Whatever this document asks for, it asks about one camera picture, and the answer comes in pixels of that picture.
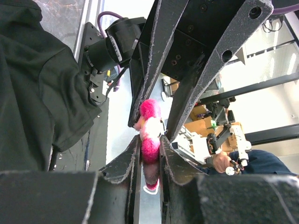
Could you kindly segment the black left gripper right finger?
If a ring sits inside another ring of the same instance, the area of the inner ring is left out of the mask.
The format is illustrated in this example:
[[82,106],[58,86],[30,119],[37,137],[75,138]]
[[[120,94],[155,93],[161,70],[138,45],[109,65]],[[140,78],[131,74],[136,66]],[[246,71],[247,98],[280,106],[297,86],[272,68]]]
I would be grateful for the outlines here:
[[289,175],[208,176],[160,138],[164,224],[296,224],[299,181]]

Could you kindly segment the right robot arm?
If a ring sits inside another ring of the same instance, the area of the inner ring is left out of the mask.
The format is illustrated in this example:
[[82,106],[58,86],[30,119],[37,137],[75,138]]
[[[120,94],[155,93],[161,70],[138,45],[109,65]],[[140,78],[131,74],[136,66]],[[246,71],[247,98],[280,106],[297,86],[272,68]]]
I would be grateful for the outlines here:
[[86,74],[129,69],[128,126],[160,74],[178,80],[166,134],[173,141],[199,97],[273,10],[270,0],[156,0],[147,18],[122,18],[105,38],[87,38],[79,63]]

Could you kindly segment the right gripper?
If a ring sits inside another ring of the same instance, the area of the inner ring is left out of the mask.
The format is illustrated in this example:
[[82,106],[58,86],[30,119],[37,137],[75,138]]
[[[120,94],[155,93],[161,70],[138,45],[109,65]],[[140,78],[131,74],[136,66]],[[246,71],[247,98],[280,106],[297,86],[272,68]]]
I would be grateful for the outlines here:
[[272,12],[270,0],[154,1],[129,62],[128,126],[138,121],[161,72],[181,81],[167,123],[173,141],[215,76]]

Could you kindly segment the black t-shirt garment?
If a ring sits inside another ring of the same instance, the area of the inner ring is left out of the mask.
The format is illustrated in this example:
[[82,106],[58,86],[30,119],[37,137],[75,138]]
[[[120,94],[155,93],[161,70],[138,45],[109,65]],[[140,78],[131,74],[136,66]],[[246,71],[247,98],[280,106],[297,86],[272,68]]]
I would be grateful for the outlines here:
[[45,31],[31,0],[0,3],[0,169],[47,171],[100,109],[71,49]]

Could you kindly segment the pink white flower brooch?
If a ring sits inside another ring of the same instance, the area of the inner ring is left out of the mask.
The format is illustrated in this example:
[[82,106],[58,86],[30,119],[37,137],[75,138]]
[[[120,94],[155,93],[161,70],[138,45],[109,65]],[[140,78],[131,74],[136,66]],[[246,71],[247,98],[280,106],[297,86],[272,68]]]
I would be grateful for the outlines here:
[[154,194],[159,186],[159,149],[163,132],[161,108],[155,99],[147,99],[140,105],[140,118],[133,128],[139,132],[141,139],[145,189]]

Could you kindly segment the person hand in background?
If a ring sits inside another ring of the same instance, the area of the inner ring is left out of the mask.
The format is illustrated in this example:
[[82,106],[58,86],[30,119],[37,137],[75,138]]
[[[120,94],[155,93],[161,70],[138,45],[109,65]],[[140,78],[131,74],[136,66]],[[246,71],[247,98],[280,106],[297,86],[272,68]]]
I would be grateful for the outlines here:
[[231,164],[230,161],[229,153],[221,151],[213,157],[213,166],[218,173],[225,173]]

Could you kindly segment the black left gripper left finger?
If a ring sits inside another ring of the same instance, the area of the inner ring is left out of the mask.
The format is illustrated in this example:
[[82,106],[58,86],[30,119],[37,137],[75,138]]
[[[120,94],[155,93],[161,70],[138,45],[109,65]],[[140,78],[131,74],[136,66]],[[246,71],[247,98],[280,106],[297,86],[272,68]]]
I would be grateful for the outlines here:
[[0,174],[3,224],[136,224],[141,140],[94,172],[5,171]]

